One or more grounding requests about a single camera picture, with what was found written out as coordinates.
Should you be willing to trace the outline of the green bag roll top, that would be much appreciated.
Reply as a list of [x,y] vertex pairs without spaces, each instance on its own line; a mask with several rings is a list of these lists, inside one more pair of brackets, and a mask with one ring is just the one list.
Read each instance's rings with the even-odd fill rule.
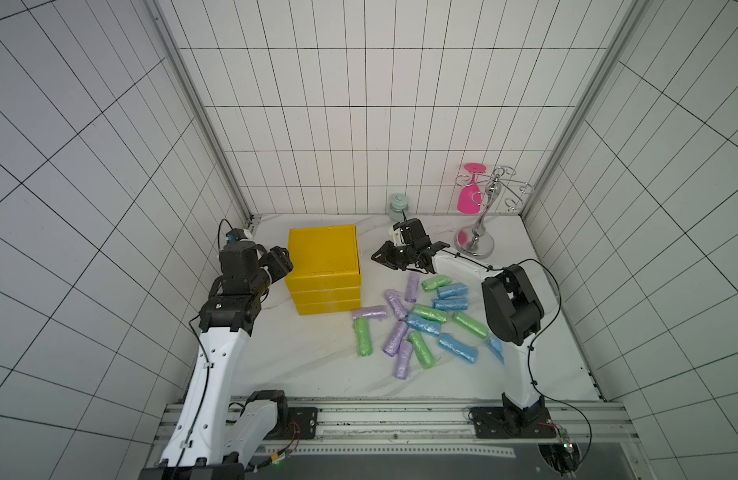
[[429,293],[440,287],[445,287],[453,283],[453,278],[447,275],[437,275],[421,282],[421,288],[424,292]]

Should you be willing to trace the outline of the green bag roll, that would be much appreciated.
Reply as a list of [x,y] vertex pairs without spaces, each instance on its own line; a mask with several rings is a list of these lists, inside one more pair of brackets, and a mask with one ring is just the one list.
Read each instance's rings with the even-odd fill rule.
[[453,278],[447,275],[437,275],[421,282],[421,288],[424,292],[429,293],[440,287],[445,287],[453,283]]
[[357,352],[360,357],[368,357],[373,353],[369,323],[366,318],[358,318],[353,323],[357,340]]
[[416,304],[412,308],[411,313],[425,320],[434,321],[438,323],[446,323],[448,320],[448,314],[446,311],[438,310],[433,307],[420,305],[420,304]]
[[486,325],[462,311],[454,311],[452,321],[480,339],[486,339],[490,335],[490,330]]
[[430,369],[436,365],[435,356],[432,354],[419,332],[412,331],[407,336],[407,341],[412,344],[416,357],[424,369]]

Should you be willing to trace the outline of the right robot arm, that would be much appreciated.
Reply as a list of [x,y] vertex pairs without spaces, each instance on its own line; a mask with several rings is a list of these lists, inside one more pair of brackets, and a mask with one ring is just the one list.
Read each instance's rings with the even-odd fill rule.
[[[434,258],[446,252],[445,242],[432,242],[422,222],[412,218],[396,223],[391,238],[371,259],[392,270],[435,272]],[[465,228],[455,237],[454,258],[468,259],[487,275],[480,281],[488,331],[500,340],[505,367],[504,392],[498,406],[472,407],[467,418],[481,439],[550,439],[557,436],[531,372],[533,342],[542,332],[544,307],[527,273],[519,263],[494,267],[476,262],[494,249],[492,237],[482,225]]]

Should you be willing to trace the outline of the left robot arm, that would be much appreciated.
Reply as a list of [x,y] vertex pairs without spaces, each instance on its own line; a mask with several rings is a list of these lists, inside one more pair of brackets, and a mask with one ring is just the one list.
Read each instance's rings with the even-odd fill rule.
[[251,340],[263,299],[293,269],[289,252],[232,229],[219,252],[221,274],[198,314],[198,356],[176,428],[142,479],[241,479],[266,436],[290,428],[281,390],[254,392],[228,421],[230,379]]

